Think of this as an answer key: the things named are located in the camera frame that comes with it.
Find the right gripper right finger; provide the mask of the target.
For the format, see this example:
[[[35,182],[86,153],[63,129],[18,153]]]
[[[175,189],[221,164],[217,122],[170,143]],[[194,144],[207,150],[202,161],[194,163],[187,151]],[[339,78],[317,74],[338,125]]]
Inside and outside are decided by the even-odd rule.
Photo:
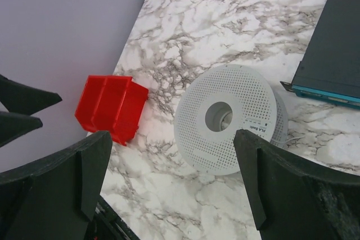
[[[233,140],[262,239],[359,239],[359,176],[276,147],[248,130]]]

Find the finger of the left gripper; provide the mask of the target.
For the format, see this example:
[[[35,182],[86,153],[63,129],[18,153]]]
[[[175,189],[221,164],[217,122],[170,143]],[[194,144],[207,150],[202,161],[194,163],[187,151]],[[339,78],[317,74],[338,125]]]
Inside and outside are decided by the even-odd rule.
[[[1,147],[42,126],[37,117],[1,112]]]
[[[34,114],[61,101],[57,93],[20,84],[1,75],[1,104],[9,112]]]

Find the white cable spool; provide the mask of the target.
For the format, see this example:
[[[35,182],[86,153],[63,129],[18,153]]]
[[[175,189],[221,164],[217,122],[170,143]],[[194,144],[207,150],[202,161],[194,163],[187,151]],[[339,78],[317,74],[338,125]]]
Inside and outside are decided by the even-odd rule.
[[[282,98],[262,75],[227,64],[201,74],[186,89],[175,113],[175,142],[197,171],[230,175],[240,170],[233,146],[237,130],[283,147],[288,122]]]

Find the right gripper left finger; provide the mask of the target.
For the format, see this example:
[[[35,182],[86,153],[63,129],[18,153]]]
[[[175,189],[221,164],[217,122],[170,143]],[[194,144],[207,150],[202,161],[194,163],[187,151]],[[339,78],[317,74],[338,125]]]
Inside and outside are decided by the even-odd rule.
[[[83,239],[112,148],[100,131],[1,173],[1,239]]]

